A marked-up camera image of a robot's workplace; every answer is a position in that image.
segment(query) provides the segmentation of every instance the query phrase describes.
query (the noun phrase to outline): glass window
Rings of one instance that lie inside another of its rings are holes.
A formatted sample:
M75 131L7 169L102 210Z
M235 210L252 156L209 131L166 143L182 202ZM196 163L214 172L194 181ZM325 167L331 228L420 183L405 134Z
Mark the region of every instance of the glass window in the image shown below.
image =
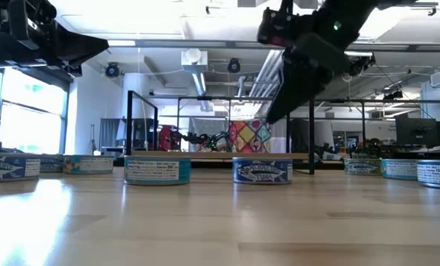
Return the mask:
M29 153L57 154L61 138L61 117L4 103L0 141L4 148Z
M2 98L58 115L63 114L66 104L66 93L61 88L14 69L5 70Z

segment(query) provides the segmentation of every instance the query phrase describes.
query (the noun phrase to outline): computer monitor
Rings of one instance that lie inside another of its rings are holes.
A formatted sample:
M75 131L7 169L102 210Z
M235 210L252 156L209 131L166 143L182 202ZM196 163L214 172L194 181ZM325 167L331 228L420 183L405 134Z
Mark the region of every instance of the computer monitor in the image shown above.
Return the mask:
M397 144L425 145L426 148L440 146L440 129L435 119L396 118Z

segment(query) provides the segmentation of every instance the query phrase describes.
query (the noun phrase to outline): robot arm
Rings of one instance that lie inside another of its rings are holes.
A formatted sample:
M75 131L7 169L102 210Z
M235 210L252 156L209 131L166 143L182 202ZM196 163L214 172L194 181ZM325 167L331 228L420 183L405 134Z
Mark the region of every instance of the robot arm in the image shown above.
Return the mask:
M345 49L375 8L381 10L417 0L325 0L311 15L293 15L293 0L283 0L279 11L265 9L258 42L285 47L280 86L269 107L274 123L324 90L335 73L355 74L374 63L360 58L351 63Z
M0 68L47 67L72 76L109 48L107 40L72 33L48 0L0 0Z

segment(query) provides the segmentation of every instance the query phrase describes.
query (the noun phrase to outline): wooden board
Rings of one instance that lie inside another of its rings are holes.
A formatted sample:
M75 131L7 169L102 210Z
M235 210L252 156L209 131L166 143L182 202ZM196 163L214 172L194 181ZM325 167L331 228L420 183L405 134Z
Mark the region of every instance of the wooden board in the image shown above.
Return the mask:
M261 153L261 154L244 154L235 152L179 152L179 151L132 151L133 156L162 156L162 157L189 157L192 159L203 160L231 160L234 157L248 157L248 158L291 158L296 160L308 159L309 155L306 153L301 154L273 154L273 153Z

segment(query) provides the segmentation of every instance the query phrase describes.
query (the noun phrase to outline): table surface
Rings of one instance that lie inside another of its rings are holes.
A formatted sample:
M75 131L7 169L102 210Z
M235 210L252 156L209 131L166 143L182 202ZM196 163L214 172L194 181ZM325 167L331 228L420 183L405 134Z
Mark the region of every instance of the table surface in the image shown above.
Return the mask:
M236 157L255 159L309 159L307 153L238 153L238 152L179 152L179 151L131 151L131 156L163 156L163 157L189 157L191 159L203 160L228 160Z
M113 175L0 183L0 265L440 265L440 190L296 173L291 185L125 185Z

